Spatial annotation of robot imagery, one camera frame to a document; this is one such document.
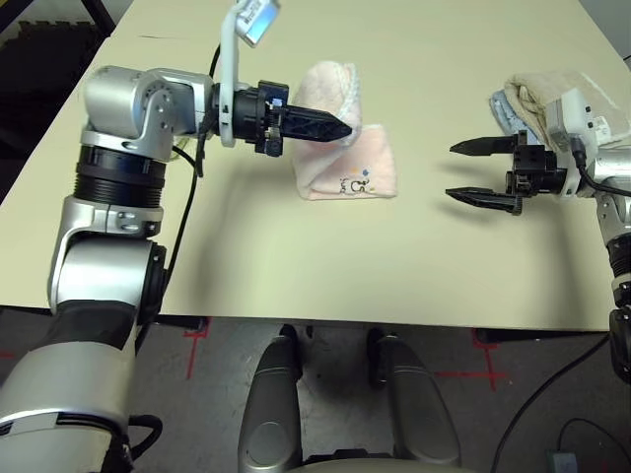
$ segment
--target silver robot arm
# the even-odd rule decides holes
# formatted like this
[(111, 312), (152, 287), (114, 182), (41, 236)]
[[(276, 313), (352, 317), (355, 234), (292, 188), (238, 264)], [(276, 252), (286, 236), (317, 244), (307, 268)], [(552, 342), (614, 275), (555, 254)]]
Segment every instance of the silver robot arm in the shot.
[[(55, 319), (0, 391), (0, 471), (127, 472), (143, 450), (127, 438), (134, 345), (166, 288), (166, 249), (149, 238), (163, 220), (174, 136), (219, 134), (219, 92), (209, 76), (168, 69), (109, 66), (89, 81), (89, 121), (48, 282)], [(287, 97), (287, 86), (262, 81), (235, 92), (235, 138), (279, 156), (283, 137), (350, 133)]]
[(509, 137), (463, 141), (451, 151), (469, 156), (513, 154), (506, 173), (506, 193), (492, 189), (448, 189), (456, 200), (519, 215), (523, 199), (538, 193), (561, 201), (593, 197), (602, 239), (613, 271), (611, 289), (617, 306), (609, 314), (611, 360), (615, 372), (631, 383), (631, 147), (605, 149), (598, 144), (592, 108), (578, 89), (546, 106), (551, 149), (529, 145), (525, 132)]

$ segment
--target cloth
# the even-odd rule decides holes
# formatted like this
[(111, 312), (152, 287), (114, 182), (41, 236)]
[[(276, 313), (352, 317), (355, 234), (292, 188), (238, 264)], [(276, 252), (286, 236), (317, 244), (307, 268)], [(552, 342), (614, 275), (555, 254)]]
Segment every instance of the cloth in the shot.
[(504, 85), (506, 99), (517, 114), (536, 134), (539, 141), (550, 145), (546, 135), (545, 106), (562, 94), (578, 88), (592, 108), (596, 125), (608, 127), (598, 145), (607, 145), (631, 135), (627, 116), (586, 74), (577, 71), (517, 74)]
[(491, 104), (491, 111), (493, 111), (493, 115), (505, 135), (516, 135), (520, 131), (525, 130), (529, 145), (541, 144), (530, 127), (517, 116), (509, 104), (509, 101), (506, 99), (504, 91), (497, 91), (491, 96), (489, 102)]
[(386, 131), (381, 125), (362, 126), (355, 65), (319, 62), (307, 72), (293, 104), (328, 111), (353, 130), (330, 143), (292, 143), (290, 153), (301, 197), (321, 200), (396, 195), (394, 159)]

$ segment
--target table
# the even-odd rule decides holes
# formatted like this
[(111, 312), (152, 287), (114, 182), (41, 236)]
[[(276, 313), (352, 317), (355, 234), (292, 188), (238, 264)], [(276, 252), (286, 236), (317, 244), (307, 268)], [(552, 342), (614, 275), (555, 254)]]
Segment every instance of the table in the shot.
[[(106, 64), (206, 71), (228, 0), (135, 0), (88, 74)], [(391, 200), (306, 202), (289, 156), (207, 146), (163, 313), (540, 329), (606, 329), (611, 271), (595, 203), (526, 202), (520, 218), (445, 188), (501, 189), (509, 158), (449, 153), (499, 134), (488, 98), (511, 74), (576, 68), (631, 115), (631, 75), (577, 0), (292, 0), (240, 78), (293, 90), (322, 59), (357, 64), (365, 123), (388, 130)], [(45, 306), (61, 202), (85, 112), (77, 90), (0, 207), (0, 303)], [(169, 165), (156, 240), (173, 247), (189, 183)]]

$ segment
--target pink towel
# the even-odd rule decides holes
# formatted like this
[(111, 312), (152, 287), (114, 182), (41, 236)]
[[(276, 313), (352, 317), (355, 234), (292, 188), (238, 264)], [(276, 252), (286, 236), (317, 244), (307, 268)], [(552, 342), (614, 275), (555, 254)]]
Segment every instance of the pink towel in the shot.
[(359, 78), (353, 64), (319, 62), (293, 103), (328, 111), (353, 132), (331, 143), (296, 141), (293, 164), (301, 197), (309, 200), (394, 197), (394, 159), (381, 125), (362, 127)]

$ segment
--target cable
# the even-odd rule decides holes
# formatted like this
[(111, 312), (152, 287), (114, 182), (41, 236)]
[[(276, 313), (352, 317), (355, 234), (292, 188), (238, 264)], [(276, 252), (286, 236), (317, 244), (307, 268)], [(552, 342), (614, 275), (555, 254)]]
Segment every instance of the cable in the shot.
[[(215, 69), (217, 69), (217, 62), (219, 62), (219, 56), (221, 55), (221, 43), (217, 44), (215, 48), (215, 54), (213, 54), (213, 60), (210, 63), (210, 70), (208, 71), (208, 75), (212, 79), (215, 75)], [(210, 131), (213, 118), (210, 113), (210, 106), (207, 106), (207, 112), (202, 119), (202, 122), (199, 126), (199, 132), (197, 133), (197, 148), (195, 149), (195, 171), (199, 177), (204, 176), (204, 159), (205, 152), (204, 147), (206, 146), (206, 138), (208, 137), (208, 132)]]
[[(163, 296), (167, 291), (167, 286), (169, 285), (171, 276), (174, 273), (175, 264), (177, 263), (177, 254), (179, 253), (179, 246), (181, 245), (181, 240), (184, 235), (184, 229), (186, 227), (186, 220), (188, 220), (188, 213), (190, 212), (190, 208), (193, 204), (193, 198), (195, 197), (195, 188), (197, 187), (197, 172), (195, 170), (195, 161), (193, 160), (193, 158), (186, 151), (178, 148), (177, 146), (173, 146), (172, 150), (182, 156), (186, 160), (186, 162), (191, 165), (191, 167), (193, 168), (193, 176), (190, 182), (190, 190), (188, 191), (188, 200), (186, 201), (186, 206), (184, 207), (184, 213), (182, 214), (181, 220), (179, 221), (179, 229), (177, 229), (177, 236), (175, 237), (174, 251), (171, 255), (171, 260), (169, 261), (167, 273), (165, 274), (165, 280), (163, 283)], [(153, 318), (146, 320), (138, 331), (134, 344), (136, 355), (138, 355), (138, 352), (140, 352), (142, 345), (145, 343), (145, 339), (149, 334), (149, 328), (151, 327), (153, 322)]]
[(611, 187), (610, 185), (599, 184), (595, 182), (588, 174), (587, 170), (585, 169), (585, 166), (577, 166), (577, 168), (579, 169), (579, 174), (581, 175), (581, 178), (593, 190), (599, 190), (600, 192), (608, 192), (610, 194), (622, 195), (624, 197), (631, 197), (631, 191), (629, 190), (620, 189), (618, 187)]
[(574, 417), (574, 418), (570, 419), (569, 421), (567, 421), (565, 424), (563, 424), (563, 427), (561, 428), (561, 431), (559, 431), (559, 437), (557, 437), (557, 439), (556, 439), (556, 449), (557, 450), (561, 450), (561, 442), (563, 441), (563, 434), (565, 433), (565, 430), (568, 427), (570, 427), (572, 424), (574, 424), (575, 422), (584, 422), (586, 424), (589, 424), (590, 426), (594, 427), (595, 429), (598, 429), (603, 434), (605, 434), (607, 437), (609, 437), (609, 439), (613, 443), (615, 443), (615, 445), (624, 454), (624, 457), (627, 459), (627, 462), (629, 463), (629, 465), (631, 465), (631, 456), (629, 456), (629, 453), (627, 452), (626, 448), (624, 447), (624, 445), (622, 444), (622, 442), (620, 440), (618, 440), (616, 437), (614, 437), (612, 434), (610, 434), (603, 427), (599, 426), (596, 422), (592, 422), (592, 421), (590, 421), (588, 419), (583, 419), (581, 417)]
[(588, 155), (585, 149), (585, 144), (583, 143), (583, 140), (580, 136), (573, 135), (570, 137), (570, 149), (572, 150), (572, 156), (574, 157), (574, 161), (576, 163), (577, 169), (579, 170), (579, 174), (589, 187), (591, 187), (593, 190), (599, 190), (600, 192), (608, 192), (610, 194), (631, 197), (631, 191), (629, 190), (620, 189), (618, 187), (611, 187), (610, 185), (606, 184), (599, 184), (592, 179), (586, 169)]
[(547, 379), (546, 382), (544, 382), (527, 400), (526, 402), (522, 405), (522, 407), (520, 407), (519, 411), (517, 411), (517, 413), (515, 414), (515, 416), (513, 417), (513, 419), (511, 420), (511, 422), (509, 423), (509, 426), (506, 428), (506, 430), (504, 431), (504, 434), (502, 435), (502, 438), (500, 439), (500, 442), (497, 445), (497, 448), (495, 449), (495, 455), (493, 456), (493, 464), (491, 465), (491, 473), (496, 473), (497, 472), (497, 467), (498, 464), (500, 463), (500, 457), (502, 456), (502, 450), (504, 449), (504, 445), (506, 444), (506, 441), (509, 438), (509, 435), (511, 434), (511, 432), (513, 431), (513, 429), (515, 428), (515, 426), (517, 425), (517, 422), (520, 421), (520, 418), (522, 417), (522, 415), (524, 414), (524, 412), (527, 410), (528, 407), (530, 407), (530, 405), (536, 401), (536, 399), (543, 393), (543, 391), (545, 391), (548, 387), (550, 387), (550, 385), (552, 383), (554, 383), (554, 381), (556, 381), (557, 379), (559, 379), (561, 376), (563, 376), (563, 374), (565, 374), (566, 372), (570, 372), (571, 370), (573, 370), (575, 367), (577, 367), (578, 365), (580, 365), (582, 362), (584, 362), (587, 358), (589, 358), (591, 355), (593, 355), (595, 352), (597, 352), (603, 345), (605, 345), (607, 343), (607, 341), (609, 340), (609, 335), (605, 335), (604, 337), (602, 337), (598, 343), (596, 343), (593, 347), (591, 347), (587, 352), (585, 352), (583, 355), (581, 355), (579, 358), (577, 358), (576, 360), (574, 360), (573, 362), (568, 363), (565, 367), (563, 367), (561, 370), (559, 370), (558, 372), (556, 372), (555, 374), (553, 374), (551, 377), (549, 377)]
[[(210, 70), (208, 71), (208, 75), (212, 79), (215, 75), (215, 69), (217, 68), (217, 63), (219, 62), (219, 56), (221, 54), (221, 44), (217, 45), (215, 49), (215, 53), (213, 54), (213, 60), (210, 63)], [(186, 227), (186, 220), (188, 219), (188, 213), (190, 212), (190, 208), (193, 203), (193, 198), (195, 196), (195, 188), (197, 187), (197, 177), (204, 176), (204, 158), (205, 151), (204, 147), (206, 146), (206, 138), (208, 137), (208, 131), (213, 126), (213, 118), (212, 114), (206, 112), (204, 118), (199, 127), (199, 132), (197, 133), (197, 147), (195, 148), (195, 159), (193, 159), (187, 152), (178, 148), (177, 146), (173, 146), (172, 150), (175, 153), (178, 153), (182, 156), (192, 167), (193, 167), (193, 177), (190, 183), (190, 190), (188, 191), (188, 200), (186, 201), (186, 207), (184, 207), (184, 213), (181, 216), (181, 221), (179, 222), (179, 229), (177, 230), (177, 236), (175, 237), (174, 251), (171, 256), (171, 260), (169, 261), (169, 267), (167, 268), (167, 274), (165, 275), (165, 282), (163, 287), (163, 295), (167, 291), (167, 286), (171, 281), (171, 276), (174, 273), (175, 264), (177, 263), (177, 254), (179, 253), (179, 246), (181, 245), (181, 240), (184, 235), (184, 228)], [(153, 320), (147, 320), (144, 325), (138, 331), (138, 335), (136, 336), (136, 354), (140, 351), (147, 335), (149, 334), (149, 327), (153, 323)]]
[(211, 79), (215, 75), (215, 69), (217, 68), (217, 62), (219, 61), (219, 54), (221, 54), (221, 44), (217, 45), (215, 54), (213, 55), (213, 61), (210, 63), (210, 71), (208, 71), (208, 75)]
[(145, 427), (151, 429), (151, 432), (137, 445), (130, 448), (131, 458), (138, 459), (151, 446), (158, 441), (162, 434), (162, 421), (159, 417), (144, 414), (142, 416), (129, 416), (130, 427)]
[(171, 276), (174, 273), (175, 264), (177, 263), (177, 254), (179, 253), (179, 246), (181, 245), (181, 239), (184, 236), (184, 229), (186, 228), (186, 221), (188, 220), (188, 214), (190, 213), (190, 208), (193, 205), (193, 199), (195, 197), (195, 188), (197, 187), (197, 172), (195, 172), (195, 161), (193, 158), (184, 150), (178, 148), (177, 146), (172, 147), (175, 153), (178, 153), (182, 156), (192, 167), (193, 167), (193, 175), (190, 181), (190, 190), (188, 191), (188, 200), (186, 201), (186, 206), (184, 207), (184, 213), (181, 216), (181, 220), (179, 221), (179, 229), (177, 229), (177, 236), (175, 237), (174, 244), (174, 252), (171, 255), (171, 260), (169, 261), (169, 268), (167, 269), (167, 275), (165, 276), (165, 288), (164, 291), (167, 290), (167, 286), (171, 281)]

